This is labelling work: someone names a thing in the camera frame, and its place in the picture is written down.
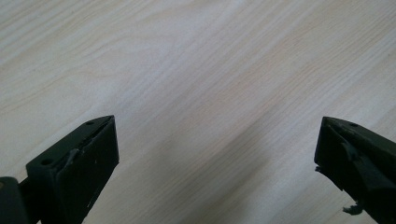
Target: light wood table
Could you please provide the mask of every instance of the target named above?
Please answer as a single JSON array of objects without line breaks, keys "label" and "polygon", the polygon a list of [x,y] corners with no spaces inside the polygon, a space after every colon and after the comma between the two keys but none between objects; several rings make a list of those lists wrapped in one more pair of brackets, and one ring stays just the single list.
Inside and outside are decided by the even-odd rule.
[{"label": "light wood table", "polygon": [[0,175],[110,114],[84,223],[374,223],[313,157],[323,116],[396,141],[396,2],[1,1]]}]

